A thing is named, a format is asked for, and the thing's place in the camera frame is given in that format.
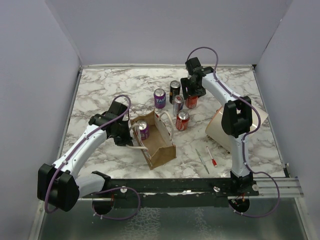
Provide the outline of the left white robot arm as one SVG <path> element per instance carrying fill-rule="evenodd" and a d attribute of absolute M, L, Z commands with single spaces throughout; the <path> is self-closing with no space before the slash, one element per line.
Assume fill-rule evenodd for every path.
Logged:
<path fill-rule="evenodd" d="M 128 121 L 124 113 L 116 116 L 111 113 L 96 114 L 89 120 L 81 138 L 53 164 L 43 164 L 37 174 L 37 198 L 44 201 L 44 210 L 50 214 L 57 209 L 68 212 L 79 198 L 95 193 L 106 197 L 111 186 L 107 176 L 94 172 L 87 177 L 78 174 L 107 139 L 113 138 L 118 146 L 126 146 L 131 141 Z"/>

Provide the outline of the silver red beverage can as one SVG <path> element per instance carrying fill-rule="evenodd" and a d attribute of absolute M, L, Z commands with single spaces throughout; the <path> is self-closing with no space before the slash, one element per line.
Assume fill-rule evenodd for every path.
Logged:
<path fill-rule="evenodd" d="M 176 95 L 173 99 L 173 115 L 176 117 L 179 111 L 183 109 L 185 99 L 183 95 Z"/>

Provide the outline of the brown canvas bag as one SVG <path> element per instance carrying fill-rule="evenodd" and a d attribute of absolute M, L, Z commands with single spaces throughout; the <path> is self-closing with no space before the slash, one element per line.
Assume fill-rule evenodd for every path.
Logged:
<path fill-rule="evenodd" d="M 138 121 L 146 121 L 149 137 L 143 139 Z M 150 170 L 160 167 L 177 157 L 176 145 L 173 143 L 175 126 L 167 111 L 146 115 L 130 120 L 133 136 Z"/>

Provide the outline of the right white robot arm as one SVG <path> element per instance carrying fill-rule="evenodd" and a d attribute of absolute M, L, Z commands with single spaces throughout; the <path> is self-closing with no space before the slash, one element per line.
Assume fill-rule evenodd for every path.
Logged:
<path fill-rule="evenodd" d="M 229 189 L 234 195 L 240 196 L 253 182 L 253 174 L 248 169 L 246 140 L 253 123 L 251 99 L 234 93 L 218 79 L 212 67 L 198 66 L 187 71 L 188 77 L 180 80 L 185 98 L 202 97 L 209 91 L 223 106 L 221 127 L 230 139 L 232 154 Z"/>

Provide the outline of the red cola can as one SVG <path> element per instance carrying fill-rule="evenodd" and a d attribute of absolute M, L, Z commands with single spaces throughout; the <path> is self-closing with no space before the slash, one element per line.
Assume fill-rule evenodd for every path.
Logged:
<path fill-rule="evenodd" d="M 185 110 L 179 111 L 176 116 L 176 125 L 175 125 L 177 130 L 179 131 L 186 130 L 188 128 L 189 120 L 190 120 L 190 115 L 187 111 Z"/>

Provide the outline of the black beverage can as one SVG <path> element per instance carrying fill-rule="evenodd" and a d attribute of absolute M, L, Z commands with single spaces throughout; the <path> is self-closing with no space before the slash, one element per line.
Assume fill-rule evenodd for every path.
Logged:
<path fill-rule="evenodd" d="M 177 80 L 170 82 L 169 102 L 173 104 L 175 96 L 180 94 L 181 83 Z"/>

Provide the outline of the purple soda can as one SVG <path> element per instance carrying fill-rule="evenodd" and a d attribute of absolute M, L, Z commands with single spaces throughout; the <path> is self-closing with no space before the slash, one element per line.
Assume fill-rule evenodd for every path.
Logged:
<path fill-rule="evenodd" d="M 136 122 L 138 124 L 140 136 L 142 140 L 146 140 L 150 136 L 149 124 L 147 121 L 141 119 Z"/>
<path fill-rule="evenodd" d="M 163 109 L 166 106 L 166 92 L 162 88 L 157 88 L 153 93 L 154 106 Z"/>

